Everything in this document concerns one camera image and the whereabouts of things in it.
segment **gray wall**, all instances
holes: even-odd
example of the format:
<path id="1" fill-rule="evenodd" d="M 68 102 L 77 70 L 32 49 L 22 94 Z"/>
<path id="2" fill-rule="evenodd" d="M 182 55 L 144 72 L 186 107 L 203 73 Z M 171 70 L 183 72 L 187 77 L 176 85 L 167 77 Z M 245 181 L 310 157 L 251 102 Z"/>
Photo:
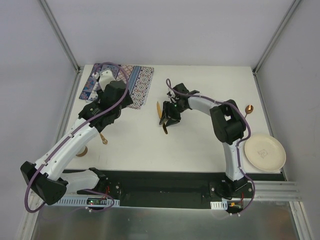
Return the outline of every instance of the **gray wall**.
<path id="1" fill-rule="evenodd" d="M 287 153 L 285 172 L 302 191 L 320 236 L 320 1 L 302 2 L 258 72 L 271 127 Z"/>
<path id="2" fill-rule="evenodd" d="M 53 144 L 75 72 L 36 0 L 0 7 L 0 239 L 13 239 L 24 211 L 24 161 Z"/>
<path id="3" fill-rule="evenodd" d="M 80 65 L 251 66 L 292 0 L 47 0 Z"/>

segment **brown object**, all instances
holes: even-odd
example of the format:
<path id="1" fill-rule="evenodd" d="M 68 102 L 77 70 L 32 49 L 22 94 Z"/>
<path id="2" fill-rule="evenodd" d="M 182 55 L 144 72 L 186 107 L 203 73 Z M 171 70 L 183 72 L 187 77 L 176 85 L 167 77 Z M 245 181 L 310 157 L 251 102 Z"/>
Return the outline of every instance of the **brown object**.
<path id="1" fill-rule="evenodd" d="M 254 111 L 254 106 L 252 106 L 252 105 L 246 106 L 246 108 L 245 108 L 245 113 L 246 113 L 246 114 L 250 114 L 250 113 L 252 113 L 253 111 Z"/>
<path id="2" fill-rule="evenodd" d="M 162 111 L 161 111 L 161 107 L 160 107 L 160 104 L 159 104 L 158 101 L 156 102 L 156 110 L 157 110 L 157 112 L 158 112 L 159 118 L 161 119 L 161 117 L 162 117 Z M 165 123 L 162 124 L 162 128 L 163 128 L 164 133 L 165 133 L 165 134 L 168 134 L 168 130 L 167 130 L 167 127 L 166 127 L 166 124 L 165 124 Z"/>
<path id="3" fill-rule="evenodd" d="M 103 143 L 104 145 L 108 144 L 108 140 L 105 139 L 105 137 L 102 135 L 102 133 L 100 133 L 100 138 L 101 138 L 102 143 Z"/>
<path id="4" fill-rule="evenodd" d="M 83 151 L 82 153 L 80 153 L 80 154 L 76 154 L 76 156 L 77 156 L 77 157 L 83 157 L 84 155 L 87 154 L 87 152 L 88 152 L 88 148 L 87 148 L 87 146 L 85 146 L 84 151 Z"/>

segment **white plate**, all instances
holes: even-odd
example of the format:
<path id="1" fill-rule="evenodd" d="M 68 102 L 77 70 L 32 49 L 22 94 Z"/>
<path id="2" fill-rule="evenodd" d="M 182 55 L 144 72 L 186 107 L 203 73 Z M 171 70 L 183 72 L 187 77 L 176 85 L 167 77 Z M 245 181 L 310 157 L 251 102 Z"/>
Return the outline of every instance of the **white plate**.
<path id="1" fill-rule="evenodd" d="M 254 134 L 244 145 L 244 152 L 257 169 L 275 172 L 286 162 L 286 152 L 281 143 L 267 134 Z"/>

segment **metal frame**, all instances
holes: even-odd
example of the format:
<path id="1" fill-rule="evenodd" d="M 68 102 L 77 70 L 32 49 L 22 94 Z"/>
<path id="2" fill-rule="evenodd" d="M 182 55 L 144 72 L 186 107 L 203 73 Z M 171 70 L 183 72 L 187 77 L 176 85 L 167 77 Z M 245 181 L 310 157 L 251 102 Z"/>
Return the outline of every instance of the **metal frame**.
<path id="1" fill-rule="evenodd" d="M 57 134 L 56 134 L 56 136 L 54 138 L 54 144 L 56 142 L 58 142 L 66 132 L 68 121 L 69 121 L 69 117 L 70 117 L 71 110 L 72 110 L 72 107 L 73 107 L 74 102 L 75 102 L 75 98 L 76 98 L 76 94 L 77 94 L 77 90 L 78 90 L 78 87 L 79 87 L 81 76 L 82 76 L 82 70 L 80 70 L 76 74 L 76 76 L 75 76 L 75 78 L 73 80 L 73 84 L 72 84 L 72 87 L 71 87 L 71 90 L 70 90 L 66 105 L 65 105 L 64 110 L 63 110 L 63 115 L 62 115 L 62 118 L 61 118 L 61 121 L 60 121 L 60 124 L 59 124 L 59 127 L 58 127 L 58 132 L 57 132 Z"/>
<path id="2" fill-rule="evenodd" d="M 35 193 L 32 192 L 29 195 L 28 204 L 31 207 L 31 209 L 36 209 L 37 207 L 40 206 L 41 203 L 42 203 L 41 198 L 38 197 Z M 38 217 L 38 212 L 28 213 L 26 210 L 24 210 L 21 224 L 18 228 L 18 232 L 14 239 L 30 240 L 36 225 L 37 217 Z"/>
<path id="3" fill-rule="evenodd" d="M 290 202 L 291 211 L 300 240 L 315 239 L 311 231 L 303 202 Z"/>
<path id="4" fill-rule="evenodd" d="M 280 38 L 283 30 L 287 26 L 288 22 L 292 18 L 293 14 L 296 12 L 298 6 L 302 3 L 303 0 L 294 0 L 289 7 L 288 11 L 285 13 L 283 19 L 280 22 L 280 25 L 276 29 L 275 33 L 273 34 L 271 40 L 269 41 L 268 45 L 266 46 L 261 58 L 259 59 L 256 67 L 254 68 L 253 72 L 256 75 L 257 72 L 260 70 L 262 64 L 265 62 L 267 57 L 269 56 L 272 49 L 275 47 L 278 39 Z"/>
<path id="5" fill-rule="evenodd" d="M 55 16 L 53 15 L 48 3 L 46 0 L 37 0 L 38 3 L 40 4 L 48 22 L 50 23 L 52 30 L 54 32 L 54 34 L 56 35 L 58 41 L 60 42 L 63 51 L 65 52 L 66 56 L 68 57 L 70 63 L 72 64 L 74 70 L 78 73 L 79 72 L 79 66 L 77 63 L 77 60 L 74 56 L 74 54 L 72 53 L 56 19 Z"/>
<path id="6" fill-rule="evenodd" d="M 274 132 L 272 131 L 272 127 L 271 127 L 271 123 L 270 123 L 270 119 L 269 119 L 269 115 L 268 115 L 268 109 L 267 109 L 267 105 L 266 105 L 266 102 L 265 102 L 265 98 L 261 92 L 261 88 L 259 86 L 259 81 L 258 81 L 258 78 L 257 78 L 257 75 L 253 73 L 253 78 L 254 78 L 254 82 L 255 82 L 255 86 L 256 86 L 256 90 L 258 91 L 258 95 L 259 95 L 259 98 L 260 98 L 260 102 L 261 102 L 261 106 L 262 106 L 262 110 L 263 110 L 263 114 L 264 114 L 264 117 L 265 117 L 265 120 L 266 120 L 266 125 L 268 127 L 268 130 L 269 130 L 269 134 L 270 136 L 275 136 L 274 135 Z M 284 179 L 287 181 L 288 180 L 288 177 L 286 175 L 286 172 L 284 170 L 284 168 L 281 168 L 281 172 L 284 176 Z"/>
<path id="7" fill-rule="evenodd" d="M 293 181 L 254 181 L 255 182 L 255 198 L 254 201 L 259 202 L 290 202 L 299 203 L 302 201 L 301 193 L 297 183 Z M 86 200 L 94 198 L 94 195 L 76 195 L 68 194 L 61 198 L 52 206 L 64 207 L 85 207 Z M 123 207 L 120 200 L 116 200 L 116 207 Z"/>

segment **white enclosure wall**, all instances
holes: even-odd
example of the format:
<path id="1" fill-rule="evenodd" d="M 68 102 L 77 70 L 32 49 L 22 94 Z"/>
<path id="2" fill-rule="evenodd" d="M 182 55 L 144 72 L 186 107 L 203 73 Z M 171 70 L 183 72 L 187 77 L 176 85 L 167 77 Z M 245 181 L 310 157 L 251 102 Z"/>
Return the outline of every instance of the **white enclosure wall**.
<path id="1" fill-rule="evenodd" d="M 47 0 L 78 64 L 255 67 L 292 0 Z"/>
<path id="2" fill-rule="evenodd" d="M 287 153 L 316 239 L 320 236 L 320 1 L 305 0 L 258 72 L 273 133 Z"/>
<path id="3" fill-rule="evenodd" d="M 36 0 L 0 7 L 0 239 L 14 239 L 24 213 L 24 161 L 53 144 L 75 71 Z"/>

